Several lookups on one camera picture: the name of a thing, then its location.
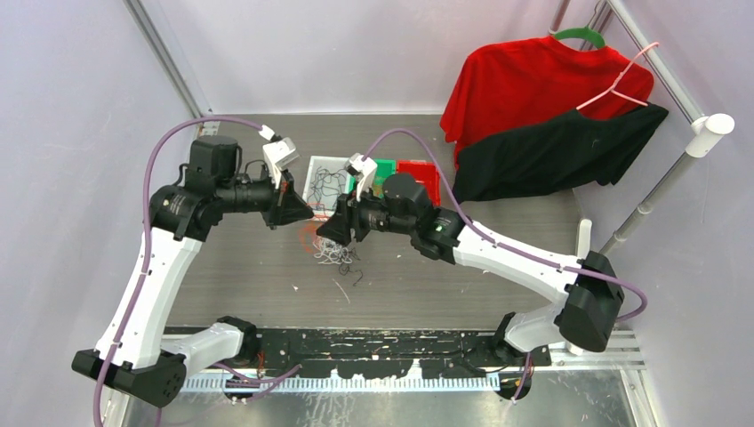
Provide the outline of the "green plastic bin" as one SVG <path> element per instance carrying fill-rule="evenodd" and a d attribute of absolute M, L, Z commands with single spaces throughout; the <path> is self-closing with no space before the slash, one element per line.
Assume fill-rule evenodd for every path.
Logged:
<path fill-rule="evenodd" d="M 384 181 L 397 171 L 397 162 L 394 159 L 376 158 L 376 172 L 373 178 L 371 190 L 376 197 L 383 196 Z"/>

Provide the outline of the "red plastic bin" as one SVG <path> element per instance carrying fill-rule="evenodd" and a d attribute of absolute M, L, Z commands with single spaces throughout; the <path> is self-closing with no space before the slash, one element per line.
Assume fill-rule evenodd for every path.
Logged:
<path fill-rule="evenodd" d="M 434 163 L 399 159 L 397 161 L 397 172 L 411 174 L 418 183 L 426 188 L 433 205 L 441 205 L 440 177 Z"/>

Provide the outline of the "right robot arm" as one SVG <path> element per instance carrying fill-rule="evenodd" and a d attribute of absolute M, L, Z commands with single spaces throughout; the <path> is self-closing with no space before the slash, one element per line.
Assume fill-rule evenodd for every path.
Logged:
<path fill-rule="evenodd" d="M 606 349 L 625 294 L 604 255 L 590 251 L 579 258 L 506 238 L 433 205 L 426 189 L 406 173 L 390 176 L 383 193 L 340 195 L 317 235 L 342 246 L 361 242 L 372 231 L 406 235 L 431 260 L 486 270 L 546 298 L 549 305 L 509 313 L 501 321 L 493 352 L 504 365 L 516 365 L 527 352 L 552 343 L 569 342 L 591 352 Z"/>

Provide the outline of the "green clothes hanger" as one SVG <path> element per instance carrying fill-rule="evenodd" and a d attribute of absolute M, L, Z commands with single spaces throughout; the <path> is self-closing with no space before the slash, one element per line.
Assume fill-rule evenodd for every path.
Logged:
<path fill-rule="evenodd" d="M 588 42 L 597 49 L 606 47 L 606 41 L 602 37 L 602 35 L 596 30 L 589 27 L 562 29 L 553 33 L 552 36 L 558 41 L 566 39 L 579 39 Z"/>

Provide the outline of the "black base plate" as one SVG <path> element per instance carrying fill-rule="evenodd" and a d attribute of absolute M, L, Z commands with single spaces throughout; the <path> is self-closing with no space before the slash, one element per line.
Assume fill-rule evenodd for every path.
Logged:
<path fill-rule="evenodd" d="M 257 342 L 255 355 L 223 365 L 259 368 L 266 378 L 295 368 L 300 378 L 373 380 L 406 378 L 412 366 L 422 379 L 480 378 L 525 362 L 504 354 L 492 332 L 477 330 L 265 328 Z"/>

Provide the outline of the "white plastic bin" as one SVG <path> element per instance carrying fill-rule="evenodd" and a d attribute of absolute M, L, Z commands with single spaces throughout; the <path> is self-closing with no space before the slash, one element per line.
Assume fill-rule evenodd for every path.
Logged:
<path fill-rule="evenodd" d="M 353 177 L 345 169 L 347 161 L 347 157 L 310 157 L 302 197 L 316 218 L 331 216 L 337 197 L 351 189 Z"/>

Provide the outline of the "pink clothes hanger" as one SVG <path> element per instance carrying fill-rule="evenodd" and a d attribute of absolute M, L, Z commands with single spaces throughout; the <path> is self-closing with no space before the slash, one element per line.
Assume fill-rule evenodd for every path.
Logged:
<path fill-rule="evenodd" d="M 583 102 L 581 105 L 577 106 L 576 110 L 582 110 L 589 105 L 605 98 L 607 95 L 612 94 L 618 98 L 621 98 L 623 100 L 632 102 L 640 107 L 646 107 L 648 105 L 647 102 L 633 98 L 627 94 L 621 93 L 617 90 L 618 84 L 623 80 L 623 78 L 628 74 L 630 69 L 637 63 L 637 61 L 643 57 L 646 56 L 650 51 L 652 51 L 654 48 L 658 47 L 661 43 L 660 42 L 652 42 L 651 44 L 648 44 L 643 49 L 641 49 L 626 65 L 626 67 L 618 74 L 618 76 L 615 78 L 615 80 L 611 83 L 610 86 L 608 86 L 603 92 L 597 94 L 593 98 Z"/>

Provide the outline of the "red t-shirt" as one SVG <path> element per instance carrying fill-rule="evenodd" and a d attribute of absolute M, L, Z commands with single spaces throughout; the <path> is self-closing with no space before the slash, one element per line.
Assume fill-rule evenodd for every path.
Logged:
<path fill-rule="evenodd" d="M 577 51 L 551 36 L 476 49 L 464 61 L 440 127 L 445 140 L 463 149 L 485 137 L 564 114 L 603 92 L 629 59 L 611 47 Z M 617 90 L 646 101 L 652 73 L 635 64 Z M 608 119 L 637 105 L 612 94 L 581 110 Z"/>

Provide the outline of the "metal clothes rack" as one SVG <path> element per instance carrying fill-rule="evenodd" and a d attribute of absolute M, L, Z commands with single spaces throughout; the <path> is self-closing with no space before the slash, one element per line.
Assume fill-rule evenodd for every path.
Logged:
<path fill-rule="evenodd" d="M 630 322 L 648 362 L 702 363 L 746 350 L 753 263 L 753 4 L 590 1 L 578 19 L 625 54 L 650 43 L 654 102 L 670 115 L 624 178 L 576 190 L 584 242 L 648 295 Z"/>

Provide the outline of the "black t-shirt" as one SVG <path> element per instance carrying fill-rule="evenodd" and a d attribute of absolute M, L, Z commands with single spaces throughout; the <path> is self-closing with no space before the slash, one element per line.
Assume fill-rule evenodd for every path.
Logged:
<path fill-rule="evenodd" d="M 668 114 L 655 104 L 604 120 L 572 110 L 490 135 L 458 154 L 453 195 L 458 202 L 491 201 L 614 185 Z"/>

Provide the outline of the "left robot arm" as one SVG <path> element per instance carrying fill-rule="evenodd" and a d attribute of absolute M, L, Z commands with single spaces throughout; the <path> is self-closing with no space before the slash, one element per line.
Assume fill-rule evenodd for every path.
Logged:
<path fill-rule="evenodd" d="M 224 360 L 248 367 L 258 359 L 257 328 L 240 318 L 218 318 L 175 342 L 163 335 L 190 264 L 225 214 L 258 213 L 272 229 L 312 217 L 288 169 L 298 157 L 293 142 L 273 135 L 262 151 L 261 173 L 252 178 L 236 140 L 214 135 L 192 142 L 178 180 L 151 196 L 148 231 L 123 298 L 96 346 L 73 357 L 74 372 L 161 408 L 201 370 Z"/>

